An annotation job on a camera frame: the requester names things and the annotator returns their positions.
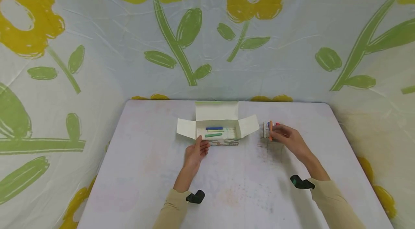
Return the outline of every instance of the white table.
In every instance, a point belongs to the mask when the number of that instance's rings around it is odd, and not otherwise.
[[[260,138],[271,119],[300,131],[367,228],[392,228],[327,104],[240,102],[239,114],[256,114],[260,130],[238,146],[210,148],[190,188],[206,197],[189,204],[181,228],[328,228],[310,191],[290,182],[308,178],[305,167]],[[177,118],[194,120],[194,101],[126,103],[78,229],[152,227],[192,143],[175,133]]]

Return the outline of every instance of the person's right hand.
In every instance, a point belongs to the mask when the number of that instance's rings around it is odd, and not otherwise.
[[[314,157],[301,134],[294,128],[283,124],[274,125],[269,134],[272,138],[284,144],[302,163]]]

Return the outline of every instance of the white wall fabric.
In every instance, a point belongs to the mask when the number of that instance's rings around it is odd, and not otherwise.
[[[0,0],[0,11],[0,82],[32,124],[17,139],[66,139],[75,113],[86,141],[11,154],[0,134],[0,228],[76,228],[131,97],[326,102],[394,226],[414,226],[415,0]],[[5,113],[0,128],[20,127]],[[8,198],[8,175],[42,156],[46,171]]]

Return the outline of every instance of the open cardboard box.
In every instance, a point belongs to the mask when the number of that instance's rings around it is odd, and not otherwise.
[[[221,136],[208,137],[207,127],[223,127]],[[238,119],[238,102],[196,102],[196,121],[177,119],[177,133],[196,139],[199,135],[212,146],[234,146],[250,133],[259,129],[256,115]]]

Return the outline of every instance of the box flap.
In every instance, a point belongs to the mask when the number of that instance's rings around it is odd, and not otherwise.
[[[196,139],[196,122],[190,120],[184,120],[177,118],[177,130],[178,134],[182,134],[191,139]]]
[[[238,120],[238,102],[196,102],[196,121],[201,120]]]
[[[256,119],[256,115],[252,115],[250,117],[238,120],[238,123],[239,128],[241,130],[241,138],[259,129],[259,124],[258,120]]]

